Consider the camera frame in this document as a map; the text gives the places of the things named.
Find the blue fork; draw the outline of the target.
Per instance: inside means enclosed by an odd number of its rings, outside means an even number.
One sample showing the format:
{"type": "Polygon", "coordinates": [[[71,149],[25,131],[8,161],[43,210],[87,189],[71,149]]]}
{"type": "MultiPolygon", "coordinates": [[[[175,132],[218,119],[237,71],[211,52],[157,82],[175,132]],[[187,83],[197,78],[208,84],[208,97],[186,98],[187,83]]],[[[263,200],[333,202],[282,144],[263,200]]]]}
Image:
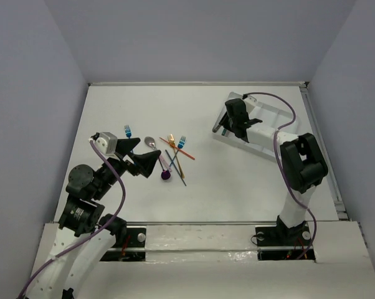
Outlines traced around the blue fork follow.
{"type": "Polygon", "coordinates": [[[128,139],[131,139],[132,138],[132,132],[131,132],[131,128],[129,125],[125,125],[124,126],[124,130],[125,130],[125,135],[128,139]]]}
{"type": "MultiPolygon", "coordinates": [[[[177,147],[178,147],[179,149],[182,149],[182,148],[184,147],[184,145],[185,145],[185,142],[186,142],[186,137],[185,137],[185,136],[182,136],[182,137],[180,138],[180,140],[179,140],[179,143],[178,143],[177,147]]],[[[178,160],[178,153],[179,153],[179,151],[176,150],[176,152],[174,153],[174,158],[173,158],[173,160],[176,159],[176,162],[177,162],[177,164],[178,164],[178,168],[179,168],[180,172],[182,172],[182,168],[181,168],[181,165],[180,165],[179,160],[178,160]]]]}

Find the silver spoon pink handle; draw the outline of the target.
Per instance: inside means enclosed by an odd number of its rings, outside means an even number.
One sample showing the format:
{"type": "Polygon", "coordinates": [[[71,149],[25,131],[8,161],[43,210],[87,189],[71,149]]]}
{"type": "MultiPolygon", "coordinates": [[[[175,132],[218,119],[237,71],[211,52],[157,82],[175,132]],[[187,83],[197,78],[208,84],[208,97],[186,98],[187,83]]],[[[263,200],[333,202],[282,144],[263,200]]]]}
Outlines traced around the silver spoon pink handle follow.
{"type": "MultiPolygon", "coordinates": [[[[153,137],[150,137],[150,136],[147,136],[144,138],[144,142],[146,145],[148,145],[153,151],[157,151],[157,147],[156,147],[156,143],[155,143],[155,140],[153,137]]],[[[171,172],[172,169],[169,167],[169,165],[167,164],[166,160],[164,159],[163,155],[160,154],[159,155],[159,161],[160,161],[160,164],[161,164],[161,167],[164,171],[169,171],[171,172]]]]}

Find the dark blue chopstick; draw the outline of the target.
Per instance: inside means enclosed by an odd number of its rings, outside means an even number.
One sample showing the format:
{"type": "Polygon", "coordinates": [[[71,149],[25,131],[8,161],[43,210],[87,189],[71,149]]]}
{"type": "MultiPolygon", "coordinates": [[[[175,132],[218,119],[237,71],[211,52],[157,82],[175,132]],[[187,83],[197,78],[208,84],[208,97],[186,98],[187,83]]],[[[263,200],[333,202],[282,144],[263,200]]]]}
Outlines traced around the dark blue chopstick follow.
{"type": "Polygon", "coordinates": [[[178,174],[179,178],[181,179],[182,183],[183,183],[183,184],[185,185],[185,187],[186,187],[187,184],[186,184],[185,180],[183,179],[181,173],[179,172],[178,167],[177,167],[177,166],[175,165],[175,163],[173,162],[173,160],[172,160],[172,158],[171,158],[171,155],[168,153],[167,150],[165,150],[165,152],[166,152],[166,155],[167,155],[167,157],[168,157],[168,159],[169,159],[170,166],[172,166],[172,167],[174,168],[174,170],[175,170],[176,173],[178,174]]]}

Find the purple spoon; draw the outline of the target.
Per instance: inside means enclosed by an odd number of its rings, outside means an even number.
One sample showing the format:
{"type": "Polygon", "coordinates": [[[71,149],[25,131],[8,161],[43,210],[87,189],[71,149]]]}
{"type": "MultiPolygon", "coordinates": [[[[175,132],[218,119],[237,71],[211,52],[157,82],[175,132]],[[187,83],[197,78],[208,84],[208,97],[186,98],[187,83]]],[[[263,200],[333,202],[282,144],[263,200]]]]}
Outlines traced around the purple spoon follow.
{"type": "Polygon", "coordinates": [[[166,162],[165,162],[162,155],[159,155],[158,161],[159,161],[161,169],[162,169],[161,179],[163,181],[169,180],[171,178],[171,172],[170,172],[169,168],[166,166],[166,162]]]}

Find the gold fork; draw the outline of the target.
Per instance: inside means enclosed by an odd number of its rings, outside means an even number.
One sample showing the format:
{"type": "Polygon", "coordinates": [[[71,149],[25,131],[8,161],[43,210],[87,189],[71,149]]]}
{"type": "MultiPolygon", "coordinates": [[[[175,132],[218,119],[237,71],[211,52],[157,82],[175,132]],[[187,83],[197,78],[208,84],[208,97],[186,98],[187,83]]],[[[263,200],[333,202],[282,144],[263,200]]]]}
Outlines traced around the gold fork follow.
{"type": "MultiPolygon", "coordinates": [[[[170,142],[170,143],[172,143],[172,144],[175,144],[176,146],[178,145],[178,144],[176,144],[176,142],[175,142],[175,139],[174,139],[174,136],[172,135],[172,134],[170,134],[169,136],[168,136],[168,141],[170,142]]],[[[183,177],[183,179],[184,179],[184,173],[183,173],[183,169],[182,169],[182,172],[180,172],[181,173],[181,175],[182,175],[182,177],[183,177]]]]}

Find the orange chopstick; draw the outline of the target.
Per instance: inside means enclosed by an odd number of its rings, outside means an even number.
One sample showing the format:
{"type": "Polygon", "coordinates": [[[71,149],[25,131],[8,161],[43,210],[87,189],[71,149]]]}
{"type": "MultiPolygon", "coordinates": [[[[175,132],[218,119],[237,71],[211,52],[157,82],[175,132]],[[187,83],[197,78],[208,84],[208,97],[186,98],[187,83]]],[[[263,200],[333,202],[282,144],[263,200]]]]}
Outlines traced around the orange chopstick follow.
{"type": "Polygon", "coordinates": [[[170,143],[169,141],[165,140],[164,138],[162,137],[159,137],[160,140],[162,140],[163,142],[165,142],[166,144],[168,144],[170,147],[178,150],[179,152],[181,152],[183,155],[187,156],[188,158],[192,159],[193,161],[196,160],[195,157],[191,156],[190,154],[188,154],[187,152],[185,152],[184,150],[182,149],[179,149],[175,144],[172,144],[170,143]]]}

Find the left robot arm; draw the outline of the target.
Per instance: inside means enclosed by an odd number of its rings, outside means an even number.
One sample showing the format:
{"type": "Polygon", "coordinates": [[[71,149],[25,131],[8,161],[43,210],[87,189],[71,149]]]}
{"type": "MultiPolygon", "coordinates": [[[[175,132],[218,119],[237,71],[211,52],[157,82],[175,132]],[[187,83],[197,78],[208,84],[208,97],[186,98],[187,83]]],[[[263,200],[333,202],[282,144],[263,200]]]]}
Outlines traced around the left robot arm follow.
{"type": "Polygon", "coordinates": [[[128,172],[148,178],[161,151],[134,154],[139,138],[119,139],[109,132],[96,133],[88,142],[103,164],[98,169],[80,164],[69,172],[52,248],[19,298],[77,298],[107,250],[129,241],[127,223],[118,217],[126,199],[121,177],[128,172]]]}

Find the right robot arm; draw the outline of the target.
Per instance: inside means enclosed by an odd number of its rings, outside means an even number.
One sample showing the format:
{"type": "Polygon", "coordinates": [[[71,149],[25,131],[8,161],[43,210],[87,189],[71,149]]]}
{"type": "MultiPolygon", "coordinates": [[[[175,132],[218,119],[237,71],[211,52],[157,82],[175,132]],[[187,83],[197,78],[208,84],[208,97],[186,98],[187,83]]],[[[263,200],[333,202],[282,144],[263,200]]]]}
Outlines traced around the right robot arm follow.
{"type": "Polygon", "coordinates": [[[221,139],[225,143],[275,158],[287,196],[276,226],[264,239],[289,244],[303,233],[310,199],[328,175],[328,166],[313,134],[286,131],[297,127],[295,110],[283,112],[258,101],[257,95],[231,92],[212,131],[228,133],[221,139]]]}

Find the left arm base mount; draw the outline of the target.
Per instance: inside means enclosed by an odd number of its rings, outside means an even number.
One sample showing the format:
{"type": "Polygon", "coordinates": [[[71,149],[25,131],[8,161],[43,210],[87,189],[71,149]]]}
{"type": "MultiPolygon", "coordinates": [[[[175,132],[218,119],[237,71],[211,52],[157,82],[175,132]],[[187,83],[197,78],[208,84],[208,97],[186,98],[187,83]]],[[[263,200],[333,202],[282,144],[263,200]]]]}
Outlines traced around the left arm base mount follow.
{"type": "Polygon", "coordinates": [[[104,256],[101,262],[144,262],[146,260],[146,227],[128,226],[126,236],[116,241],[104,256]]]}

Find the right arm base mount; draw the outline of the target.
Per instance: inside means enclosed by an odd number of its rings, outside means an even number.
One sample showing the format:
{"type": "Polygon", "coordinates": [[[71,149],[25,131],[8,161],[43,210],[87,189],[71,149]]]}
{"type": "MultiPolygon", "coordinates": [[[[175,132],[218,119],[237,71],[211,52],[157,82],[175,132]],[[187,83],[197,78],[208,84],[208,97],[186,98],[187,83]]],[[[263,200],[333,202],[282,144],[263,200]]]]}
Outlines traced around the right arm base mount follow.
{"type": "Polygon", "coordinates": [[[257,247],[259,261],[296,260],[310,245],[311,232],[306,224],[301,232],[284,237],[275,226],[259,226],[250,241],[257,247]]]}

